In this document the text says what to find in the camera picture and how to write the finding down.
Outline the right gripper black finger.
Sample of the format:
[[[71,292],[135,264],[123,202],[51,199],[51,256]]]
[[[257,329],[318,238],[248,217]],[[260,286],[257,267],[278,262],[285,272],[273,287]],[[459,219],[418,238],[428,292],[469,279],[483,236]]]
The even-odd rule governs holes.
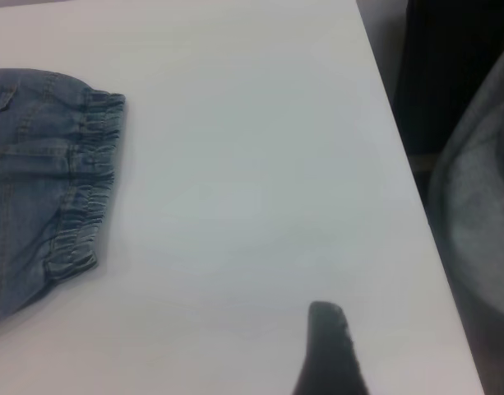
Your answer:
[[[369,393],[347,318],[337,304],[314,301],[309,306],[306,355],[294,393]]]

